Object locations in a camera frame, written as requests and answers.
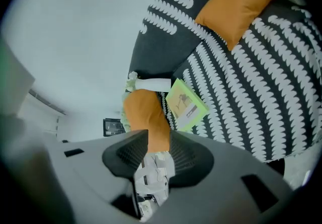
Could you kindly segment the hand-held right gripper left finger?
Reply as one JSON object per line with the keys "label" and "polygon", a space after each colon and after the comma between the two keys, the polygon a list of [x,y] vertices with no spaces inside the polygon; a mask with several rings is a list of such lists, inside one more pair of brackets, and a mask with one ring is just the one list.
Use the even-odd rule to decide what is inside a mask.
{"label": "hand-held right gripper left finger", "polygon": [[81,142],[48,140],[46,148],[74,223],[139,223],[134,174],[148,131]]}

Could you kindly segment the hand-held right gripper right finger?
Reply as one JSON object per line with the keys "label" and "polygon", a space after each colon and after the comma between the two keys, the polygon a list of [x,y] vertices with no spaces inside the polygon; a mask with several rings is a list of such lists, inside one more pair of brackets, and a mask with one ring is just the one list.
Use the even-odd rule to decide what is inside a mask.
{"label": "hand-held right gripper right finger", "polygon": [[151,223],[268,223],[292,189],[251,153],[228,143],[172,131],[175,174]]}

